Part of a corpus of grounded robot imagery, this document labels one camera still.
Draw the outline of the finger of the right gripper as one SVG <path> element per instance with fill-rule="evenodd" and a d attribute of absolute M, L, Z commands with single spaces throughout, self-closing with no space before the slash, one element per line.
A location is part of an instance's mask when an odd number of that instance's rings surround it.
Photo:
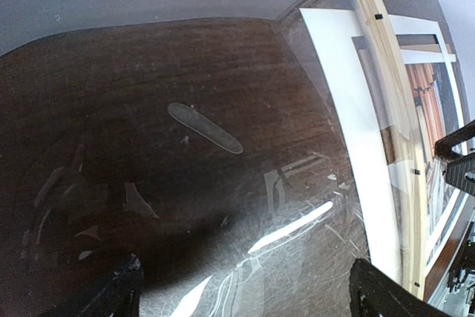
<path fill-rule="evenodd" d="M 445 182 L 460 191 L 474 196 L 474 153 L 459 154 L 453 150 L 474 138 L 474 121 L 436 141 L 435 155 L 446 164 Z"/>

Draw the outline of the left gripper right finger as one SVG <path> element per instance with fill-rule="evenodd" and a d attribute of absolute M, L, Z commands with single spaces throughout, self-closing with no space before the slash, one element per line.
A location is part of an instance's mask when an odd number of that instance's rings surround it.
<path fill-rule="evenodd" d="M 350 270 L 352 316 L 430 317 L 447 314 L 410 294 L 369 261 L 355 259 Z"/>

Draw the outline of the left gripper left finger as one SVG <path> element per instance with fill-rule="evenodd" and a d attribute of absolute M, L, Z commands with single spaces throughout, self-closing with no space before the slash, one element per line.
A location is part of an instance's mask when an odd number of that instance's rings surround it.
<path fill-rule="evenodd" d="M 44 312 L 43 316 L 138 316 L 144 270 L 136 255 L 130 255 L 92 287 Z"/>

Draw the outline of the white mat board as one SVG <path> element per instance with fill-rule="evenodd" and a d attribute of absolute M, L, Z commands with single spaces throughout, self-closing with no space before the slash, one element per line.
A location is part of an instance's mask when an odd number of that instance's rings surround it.
<path fill-rule="evenodd" d="M 371 261 L 402 283 L 402 223 L 389 121 L 373 58 L 352 10 L 301 9 L 349 154 Z"/>

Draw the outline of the cat photo print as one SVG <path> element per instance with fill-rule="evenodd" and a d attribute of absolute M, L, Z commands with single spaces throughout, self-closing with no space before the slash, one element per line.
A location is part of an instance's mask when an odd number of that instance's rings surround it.
<path fill-rule="evenodd" d="M 461 215 L 467 195 L 445 182 L 445 164 L 436 157 L 437 140 L 464 123 L 459 90 L 453 72 L 456 56 L 444 56 L 438 45 L 402 47 L 422 136 L 427 187 L 426 270 L 429 272 Z"/>

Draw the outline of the clear acrylic sheet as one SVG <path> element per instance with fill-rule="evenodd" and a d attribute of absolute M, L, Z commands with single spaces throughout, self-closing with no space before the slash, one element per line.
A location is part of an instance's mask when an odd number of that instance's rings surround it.
<path fill-rule="evenodd" d="M 373 264 L 301 9 L 1 0 L 1 314 L 136 255 L 142 316 L 348 316 Z"/>

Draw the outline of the light wooden picture frame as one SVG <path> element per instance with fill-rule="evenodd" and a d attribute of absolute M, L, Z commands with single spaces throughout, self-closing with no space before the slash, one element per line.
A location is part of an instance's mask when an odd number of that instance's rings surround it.
<path fill-rule="evenodd" d="M 416 106 L 395 30 L 383 0 L 355 0 L 370 44 L 384 109 L 389 121 L 396 177 L 401 184 L 402 286 L 424 298 L 427 188 Z"/>

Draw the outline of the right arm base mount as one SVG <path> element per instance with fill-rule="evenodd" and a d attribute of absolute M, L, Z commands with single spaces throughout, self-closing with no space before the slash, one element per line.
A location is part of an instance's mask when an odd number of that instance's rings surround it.
<path fill-rule="evenodd" d="M 427 280 L 425 301 L 450 316 L 474 315 L 474 222 L 449 239 Z"/>

